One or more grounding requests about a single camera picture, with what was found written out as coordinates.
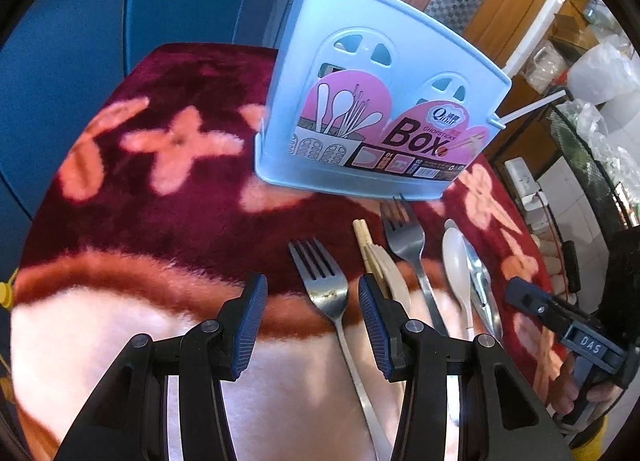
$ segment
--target red blanket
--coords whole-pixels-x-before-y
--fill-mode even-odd
[[[375,367],[353,291],[363,265],[351,221],[366,219],[374,242],[384,244],[377,202],[274,187],[253,172],[275,54],[217,44],[157,49],[111,95],[60,167],[24,250],[12,314],[15,395],[37,460],[52,459],[132,335],[163,339],[215,317],[251,271],[267,276],[270,296],[249,368],[223,387],[238,459],[373,459],[334,330],[308,301],[287,252],[287,241],[312,236],[350,281],[347,339],[394,439],[398,389]],[[491,273],[504,348],[530,381],[538,369],[543,387],[558,356],[539,351],[540,330],[502,295],[515,275],[548,291],[550,282],[487,162],[478,158],[441,200],[414,209],[450,333],[463,336],[442,269],[446,218]],[[411,316],[428,320],[415,277],[399,266],[412,290]],[[475,325],[480,332],[477,315]],[[172,459],[180,459],[176,387],[169,402]],[[450,455],[455,446],[453,437]]]

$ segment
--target yellow object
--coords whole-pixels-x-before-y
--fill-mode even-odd
[[[4,394],[4,399],[9,403],[15,405],[15,397],[14,397],[14,384],[11,382],[11,378],[1,377],[0,378],[0,389],[2,389],[2,393]]]
[[[604,433],[607,430],[608,421],[609,416],[605,416],[602,420],[602,425],[598,433],[584,445],[571,450],[575,461],[598,461],[598,459],[600,459],[600,456],[603,454],[602,439],[604,438]]]
[[[0,282],[0,305],[8,311],[14,306],[14,281],[17,275],[18,268],[7,282]]]
[[[367,221],[364,219],[355,219],[351,224],[353,225],[353,232],[356,234],[356,239],[358,240],[358,247],[360,248],[360,254],[364,263],[364,270],[367,273],[373,274],[376,278],[376,282],[378,282],[378,285],[382,290],[382,293],[388,298],[389,291],[385,277],[382,275],[382,270],[369,251],[367,251],[367,245],[373,244],[371,233],[367,226]]]

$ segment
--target white power strip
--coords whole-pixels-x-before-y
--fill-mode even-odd
[[[507,169],[511,182],[518,193],[522,207],[527,212],[548,205],[545,193],[540,189],[540,185],[536,180],[533,179],[533,175],[523,158],[517,157],[505,161],[504,167]]]

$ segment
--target screw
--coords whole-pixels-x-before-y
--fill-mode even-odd
[[[205,333],[212,333],[213,331],[217,331],[220,327],[220,324],[215,320],[204,320],[202,324],[200,324],[200,329],[202,329]]]
[[[420,322],[420,320],[409,320],[404,327],[407,331],[411,331],[412,333],[419,333],[424,329],[424,324]]]
[[[495,338],[491,335],[482,334],[478,336],[478,343],[482,347],[490,348],[495,346]]]
[[[131,345],[133,345],[136,349],[140,349],[141,347],[146,346],[146,343],[149,342],[149,337],[146,335],[135,335],[131,339]]]

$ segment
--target pink label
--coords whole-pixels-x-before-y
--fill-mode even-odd
[[[345,70],[331,73],[306,97],[299,126],[340,139],[378,137],[391,114],[391,96],[374,75]]]
[[[344,70],[311,88],[289,154],[359,170],[453,181],[488,142],[453,100],[424,102],[390,120],[391,97],[369,73]]]
[[[448,100],[424,102],[398,116],[378,143],[407,154],[466,164],[461,135],[468,124],[462,105]]]

